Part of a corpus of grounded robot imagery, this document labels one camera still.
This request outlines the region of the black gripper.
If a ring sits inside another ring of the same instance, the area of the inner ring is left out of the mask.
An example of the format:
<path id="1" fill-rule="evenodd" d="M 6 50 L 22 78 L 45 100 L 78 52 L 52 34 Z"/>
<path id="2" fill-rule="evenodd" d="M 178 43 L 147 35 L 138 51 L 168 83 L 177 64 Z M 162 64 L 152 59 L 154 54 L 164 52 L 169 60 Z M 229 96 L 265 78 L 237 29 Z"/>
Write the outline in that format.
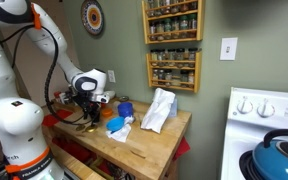
<path id="1" fill-rule="evenodd" d="M 100 121 L 100 104 L 91 101 L 89 93 L 80 93 L 78 92 L 73 100 L 81 107 L 84 113 L 84 121 L 89 123 L 92 121 L 91 115 L 93 115 L 93 123 L 98 123 Z"/>

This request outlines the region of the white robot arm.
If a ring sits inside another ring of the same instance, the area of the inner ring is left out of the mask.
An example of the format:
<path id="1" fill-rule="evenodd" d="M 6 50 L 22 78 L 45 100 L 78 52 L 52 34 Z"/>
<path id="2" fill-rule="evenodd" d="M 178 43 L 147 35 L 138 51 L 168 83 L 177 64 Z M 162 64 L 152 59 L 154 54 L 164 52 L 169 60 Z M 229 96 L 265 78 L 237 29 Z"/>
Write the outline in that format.
<path id="1" fill-rule="evenodd" d="M 83 72 L 67 55 L 67 42 L 41 6 L 30 0 L 0 0 L 0 29 L 13 26 L 58 65 L 66 81 L 78 93 L 77 103 L 106 103 L 106 74 L 98 69 Z M 63 180 L 65 172 L 53 159 L 42 133 L 43 110 L 19 94 L 14 62 L 8 59 L 0 39 L 0 143 L 5 170 L 12 180 Z"/>

